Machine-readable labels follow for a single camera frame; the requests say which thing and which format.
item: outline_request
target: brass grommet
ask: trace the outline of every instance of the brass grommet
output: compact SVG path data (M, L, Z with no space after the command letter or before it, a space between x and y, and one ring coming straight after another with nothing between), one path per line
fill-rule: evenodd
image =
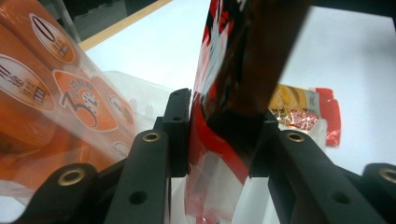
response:
M59 176L58 184L60 186L70 186L77 184L85 176L85 171L81 168L71 169L65 171Z
M146 142L155 142L161 138L161 135L159 133L147 133L146 135L143 136L143 140Z
M299 133L287 133L286 137L293 142L303 142L305 141L305 137L300 135Z
M382 168L379 170L379 174L384 177L386 180L390 181L393 184L396 184L396 170L389 168Z

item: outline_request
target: snack package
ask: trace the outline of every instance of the snack package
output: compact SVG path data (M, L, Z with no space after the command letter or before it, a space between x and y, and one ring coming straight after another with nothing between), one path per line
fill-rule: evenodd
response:
M134 115L38 1L1 0L0 11L0 195L28 203L9 186L35 192L66 164L101 171L126 158Z
M231 223L309 1L212 0L191 106L190 223Z
M325 119L328 126L326 145L335 147L340 143L340 110L330 89L304 90L279 84L268 108L282 130L309 133L320 119Z

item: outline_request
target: shiny plastic film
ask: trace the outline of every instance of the shiny plastic film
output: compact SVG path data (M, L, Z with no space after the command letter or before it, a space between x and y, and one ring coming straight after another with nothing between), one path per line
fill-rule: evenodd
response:
M39 2L1 0L0 34L1 197L26 205L66 164L128 155L131 107Z
M212 0L191 106L189 223L232 223L310 1Z

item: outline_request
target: hole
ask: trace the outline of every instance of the hole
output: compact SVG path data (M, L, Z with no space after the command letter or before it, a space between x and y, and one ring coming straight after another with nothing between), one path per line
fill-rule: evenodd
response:
M379 174L389 182L396 184L396 170L389 168L382 168L379 170Z
M350 204L350 199L344 193L335 191L332 193L332 199L341 204Z
M287 137L293 142L303 142L305 138L298 133L287 133Z
M158 133L148 133L143 136L143 140L145 140L146 142L155 142L160 138L161 136Z
M64 180L66 180L66 181L72 181L72 180L74 180L74 179L77 179L78 176L79 176L79 173L73 172L73 173L70 173L70 174L65 175L65 176L64 176Z
M148 199L148 195L145 191L135 191L129 197L129 202L132 204L142 204Z
M77 184L85 176L85 171L81 168L67 170L59 176L58 184L61 186L70 186Z

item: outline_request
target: orange label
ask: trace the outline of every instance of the orange label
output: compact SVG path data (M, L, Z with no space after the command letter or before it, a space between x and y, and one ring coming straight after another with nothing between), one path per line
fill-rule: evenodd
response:
M30 14L32 27L40 42L57 59L64 63L71 63L74 55L70 42L67 38L49 22Z
M55 81L62 93L61 106L69 108L87 127L96 131L110 131L118 124L93 84L83 78L54 70Z

